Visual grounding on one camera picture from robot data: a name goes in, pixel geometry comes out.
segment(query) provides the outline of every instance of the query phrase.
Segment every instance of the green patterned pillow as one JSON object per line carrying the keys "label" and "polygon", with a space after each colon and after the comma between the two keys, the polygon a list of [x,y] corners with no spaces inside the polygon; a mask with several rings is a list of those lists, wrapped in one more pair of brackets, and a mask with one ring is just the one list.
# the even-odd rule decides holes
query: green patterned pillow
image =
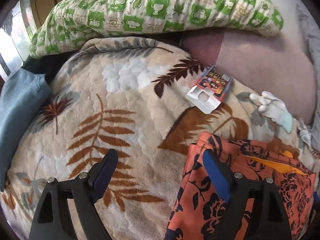
{"label": "green patterned pillow", "polygon": [[225,26],[279,33],[283,19],[270,0],[63,0],[32,39],[40,58],[81,48],[89,39]]}

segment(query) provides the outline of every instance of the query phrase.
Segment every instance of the beige fleece blanket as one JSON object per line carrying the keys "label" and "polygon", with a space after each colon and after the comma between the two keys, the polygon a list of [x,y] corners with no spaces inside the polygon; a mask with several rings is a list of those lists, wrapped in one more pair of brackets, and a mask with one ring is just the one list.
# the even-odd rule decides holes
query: beige fleece blanket
{"label": "beige fleece blanket", "polygon": [[[298,147],[259,115],[249,88],[234,80],[224,102],[203,114],[184,96],[207,66],[183,50],[138,37],[94,39],[64,64],[54,95],[21,139],[1,194],[6,217],[28,236],[47,178],[74,178],[109,148],[119,164],[97,211],[113,239],[162,239],[188,145],[202,131],[223,138]],[[79,239],[85,239],[69,201]]]}

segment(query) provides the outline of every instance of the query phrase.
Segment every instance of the orange floral cloth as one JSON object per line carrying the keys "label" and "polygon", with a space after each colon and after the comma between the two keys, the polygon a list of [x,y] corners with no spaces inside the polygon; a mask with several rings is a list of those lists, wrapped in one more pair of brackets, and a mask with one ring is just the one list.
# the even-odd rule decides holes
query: orange floral cloth
{"label": "orange floral cloth", "polygon": [[[266,148],[267,143],[264,142],[231,141],[203,132],[198,142],[189,146],[177,201],[164,240],[209,240],[223,217],[227,203],[218,197],[203,166],[202,157],[206,149],[212,149],[221,162],[227,163],[233,172],[241,172],[247,179],[264,180],[272,177],[289,218],[292,239],[297,239],[308,222],[316,174],[311,173],[300,161]],[[282,173],[260,160],[292,169]],[[249,199],[236,235],[237,240],[244,238],[252,206],[253,199]]]}

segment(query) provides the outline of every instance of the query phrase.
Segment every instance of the white glove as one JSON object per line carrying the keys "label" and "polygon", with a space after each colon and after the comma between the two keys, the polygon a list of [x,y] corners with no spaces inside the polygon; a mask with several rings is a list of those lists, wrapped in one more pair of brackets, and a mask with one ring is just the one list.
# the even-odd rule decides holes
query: white glove
{"label": "white glove", "polygon": [[306,126],[302,118],[299,119],[298,122],[298,130],[300,138],[303,142],[305,142],[309,148],[311,148],[311,127]]}
{"label": "white glove", "polygon": [[271,94],[270,92],[263,91],[261,96],[257,94],[250,94],[250,100],[257,106],[261,115],[271,118],[273,122],[281,125],[287,133],[292,129],[292,115],[285,107],[285,103]]}

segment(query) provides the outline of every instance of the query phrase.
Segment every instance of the metal screw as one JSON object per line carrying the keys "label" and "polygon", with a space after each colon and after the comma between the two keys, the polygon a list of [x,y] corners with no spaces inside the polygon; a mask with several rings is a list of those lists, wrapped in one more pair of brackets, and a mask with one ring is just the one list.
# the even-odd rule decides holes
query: metal screw
{"label": "metal screw", "polygon": [[270,178],[270,177],[267,177],[267,178],[266,178],[266,182],[268,182],[269,184],[272,184],[272,183],[273,183],[273,179]]}
{"label": "metal screw", "polygon": [[48,180],[47,180],[47,182],[48,183],[50,183],[50,184],[52,184],[54,181],[55,181],[55,177],[50,177]]}
{"label": "metal screw", "polygon": [[88,173],[86,173],[86,172],[81,172],[81,173],[79,174],[79,178],[80,178],[80,179],[85,179],[86,177],[88,177]]}
{"label": "metal screw", "polygon": [[241,179],[243,177],[242,173],[240,172],[235,172],[234,176],[237,178],[237,179]]}

